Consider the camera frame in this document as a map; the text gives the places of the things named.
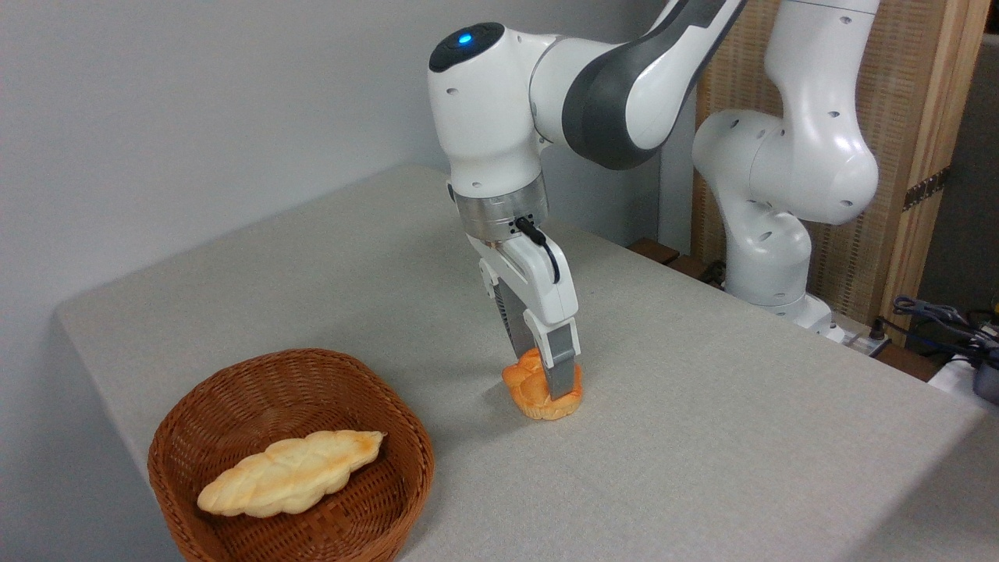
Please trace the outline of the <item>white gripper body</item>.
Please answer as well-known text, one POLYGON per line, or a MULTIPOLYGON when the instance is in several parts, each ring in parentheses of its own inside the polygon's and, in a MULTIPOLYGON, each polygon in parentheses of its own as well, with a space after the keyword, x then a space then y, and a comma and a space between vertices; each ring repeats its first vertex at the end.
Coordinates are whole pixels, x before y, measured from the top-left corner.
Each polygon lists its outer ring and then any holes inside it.
POLYGON ((479 271, 489 297, 495 296, 493 286, 502 280, 543 324, 557 325, 577 314, 570 267, 556 242, 543 247, 524 234, 496 244, 467 238, 481 256, 479 271))

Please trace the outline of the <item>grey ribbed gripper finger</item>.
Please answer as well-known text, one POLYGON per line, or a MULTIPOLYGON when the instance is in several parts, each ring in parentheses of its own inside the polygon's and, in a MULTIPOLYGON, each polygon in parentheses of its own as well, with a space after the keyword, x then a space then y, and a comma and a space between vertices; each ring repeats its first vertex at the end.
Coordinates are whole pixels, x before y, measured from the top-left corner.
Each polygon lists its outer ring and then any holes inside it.
POLYGON ((489 266, 484 258, 479 260, 479 271, 481 271, 482 278, 484 278, 486 291, 488 291, 489 295, 496 302, 497 310, 499 310, 499 315, 502 317, 504 330, 506 330, 507 337, 510 339, 515 357, 517 357, 517 360, 521 359, 524 353, 527 353, 530 349, 534 349, 536 346, 534 334, 532 334, 528 323, 524 319, 524 311, 527 310, 527 306, 524 305, 524 302, 515 294, 513 289, 507 285, 507 282, 496 274, 496 271, 489 266))
POLYGON ((539 349, 547 391, 553 400, 559 400, 574 390, 575 385, 575 356, 579 353, 575 319, 570 317, 550 325, 539 320, 529 309, 522 316, 539 349))

